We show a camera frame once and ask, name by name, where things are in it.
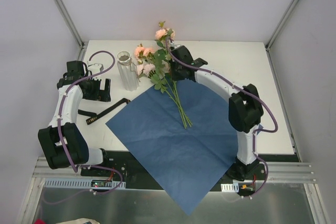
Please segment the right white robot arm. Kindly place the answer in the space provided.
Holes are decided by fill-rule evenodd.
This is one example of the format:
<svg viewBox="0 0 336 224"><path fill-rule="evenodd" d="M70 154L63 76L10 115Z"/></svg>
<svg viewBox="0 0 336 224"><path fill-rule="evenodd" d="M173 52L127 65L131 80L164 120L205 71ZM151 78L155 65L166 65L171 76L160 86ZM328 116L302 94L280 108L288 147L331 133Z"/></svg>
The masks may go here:
<svg viewBox="0 0 336 224"><path fill-rule="evenodd" d="M227 170L226 175L234 180L244 181L255 173L259 164L255 151L254 131L258 129L264 114L259 94L253 84L234 88L230 81L224 81L214 72L203 68L207 61L193 59L185 46L169 46L173 55L170 63L173 80L189 79L209 88L228 103L228 120L237 131L238 152L236 161Z"/></svg>

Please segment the pink flower stem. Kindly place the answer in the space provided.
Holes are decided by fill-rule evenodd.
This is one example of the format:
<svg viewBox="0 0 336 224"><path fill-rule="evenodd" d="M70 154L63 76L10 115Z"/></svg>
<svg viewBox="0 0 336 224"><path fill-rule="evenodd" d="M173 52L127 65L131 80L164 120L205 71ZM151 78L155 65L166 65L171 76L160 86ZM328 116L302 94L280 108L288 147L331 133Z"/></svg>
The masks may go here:
<svg viewBox="0 0 336 224"><path fill-rule="evenodd" d="M134 51L137 66L143 63L153 63L156 65L156 56L154 55L156 52L157 50L154 50L153 48L144 47L142 44L139 44Z"/></svg>
<svg viewBox="0 0 336 224"><path fill-rule="evenodd" d="M177 81L172 79L172 67L173 63L172 57L168 52L168 48L171 45L170 42L175 36L175 31L172 28L168 28L165 25L165 21L159 22L159 29L155 32L155 42L160 47L154 54L155 59L155 74L159 78L160 91L165 92L176 104L178 111L181 116L181 120L184 128L192 126L192 122L186 115L177 91Z"/></svg>
<svg viewBox="0 0 336 224"><path fill-rule="evenodd" d="M192 126L192 122L182 107L180 96L177 90L177 81L171 77L170 66L167 62L162 61L163 67L157 67L153 63L143 63L136 67L138 77L147 77L154 84L154 89L162 94L167 94L175 103L180 113L184 128Z"/></svg>

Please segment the blue wrapping paper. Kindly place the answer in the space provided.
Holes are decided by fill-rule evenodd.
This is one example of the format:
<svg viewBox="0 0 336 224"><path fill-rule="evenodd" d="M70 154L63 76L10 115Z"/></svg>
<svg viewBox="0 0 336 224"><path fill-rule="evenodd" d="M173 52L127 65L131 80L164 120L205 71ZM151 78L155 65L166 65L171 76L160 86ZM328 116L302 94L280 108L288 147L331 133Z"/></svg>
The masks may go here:
<svg viewBox="0 0 336 224"><path fill-rule="evenodd" d="M176 104L149 88L107 122L109 130L190 215L240 154L252 154L252 135L237 132L228 104L193 81L177 84L192 126L185 129Z"/></svg>

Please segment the black gold-lettered ribbon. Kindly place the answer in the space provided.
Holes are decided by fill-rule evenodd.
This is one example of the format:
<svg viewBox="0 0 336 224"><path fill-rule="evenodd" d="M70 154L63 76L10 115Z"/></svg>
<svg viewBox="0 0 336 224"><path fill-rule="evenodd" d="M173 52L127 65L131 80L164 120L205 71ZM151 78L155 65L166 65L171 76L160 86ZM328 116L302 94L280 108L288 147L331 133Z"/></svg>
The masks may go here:
<svg viewBox="0 0 336 224"><path fill-rule="evenodd" d="M107 109L103 110L100 113L78 110L78 114L88 117L88 119L86 119L86 124L90 125L90 124L96 122L97 120L101 119L102 117L104 117L108 113L112 112L114 109L116 109L120 105L122 105L124 103L129 104L130 102L131 102L131 100L123 98L123 99L119 100L117 103L115 103L114 105L108 107Z"/></svg>

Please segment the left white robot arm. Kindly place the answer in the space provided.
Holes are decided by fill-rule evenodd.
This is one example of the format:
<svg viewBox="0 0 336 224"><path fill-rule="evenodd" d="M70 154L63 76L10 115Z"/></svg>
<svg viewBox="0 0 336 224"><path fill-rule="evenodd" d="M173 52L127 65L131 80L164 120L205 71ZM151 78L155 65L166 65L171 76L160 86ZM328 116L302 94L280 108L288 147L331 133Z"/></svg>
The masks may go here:
<svg viewBox="0 0 336 224"><path fill-rule="evenodd" d="M57 83L58 102L48 126L38 131L38 139L51 169L77 165L93 165L99 176L110 173L111 164L104 159L104 150L89 148L76 121L81 100L110 102L110 79L101 90L98 74L104 70L100 63L67 62L67 72Z"/></svg>

